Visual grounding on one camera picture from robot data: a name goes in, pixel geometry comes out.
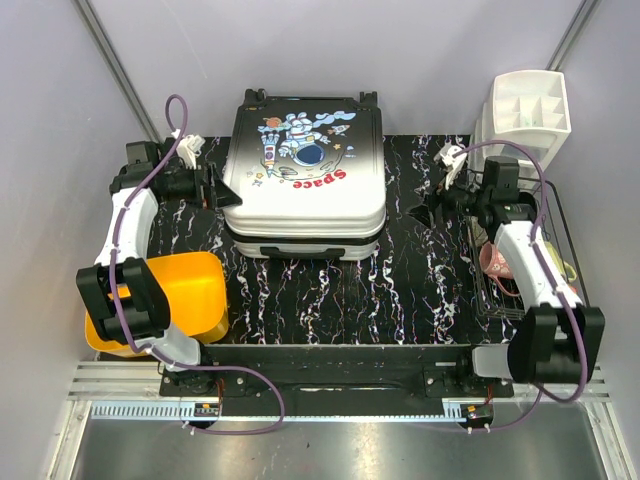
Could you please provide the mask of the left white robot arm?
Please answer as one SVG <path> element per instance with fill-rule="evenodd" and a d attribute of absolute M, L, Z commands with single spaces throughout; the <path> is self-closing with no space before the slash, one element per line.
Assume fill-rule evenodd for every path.
<path fill-rule="evenodd" d="M 219 178 L 199 158 L 203 144 L 198 135 L 176 146 L 127 144 L 127 162 L 109 186 L 105 243 L 94 264 L 76 274 L 88 344 L 123 357 L 151 355 L 182 372 L 181 384 L 196 396 L 216 382 L 206 347 L 229 329 L 224 268 L 207 251 L 151 258 L 148 245 L 160 203 L 218 206 Z"/>

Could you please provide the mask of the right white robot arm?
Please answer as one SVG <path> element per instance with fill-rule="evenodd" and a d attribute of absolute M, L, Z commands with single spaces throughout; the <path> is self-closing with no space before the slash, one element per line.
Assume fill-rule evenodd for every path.
<path fill-rule="evenodd" d="M 544 243 L 540 220 L 544 199 L 518 186 L 513 158 L 490 157 L 477 189 L 455 180 L 466 156 L 452 147 L 436 157 L 433 185 L 411 216 L 432 228 L 451 215 L 474 217 L 503 255 L 524 306 L 524 317 L 506 346 L 478 346 L 471 362 L 454 371 L 466 396 L 486 389 L 490 378 L 534 385 L 585 386 L 592 378 L 605 319 L 564 280 Z"/>

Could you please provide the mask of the white black space suitcase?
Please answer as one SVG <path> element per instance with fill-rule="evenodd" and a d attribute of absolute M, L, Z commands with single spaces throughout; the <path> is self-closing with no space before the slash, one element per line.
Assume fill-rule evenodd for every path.
<path fill-rule="evenodd" d="M 360 261 L 385 228 L 378 96 L 270 96 L 248 89 L 222 181 L 225 227 L 255 259 Z"/>

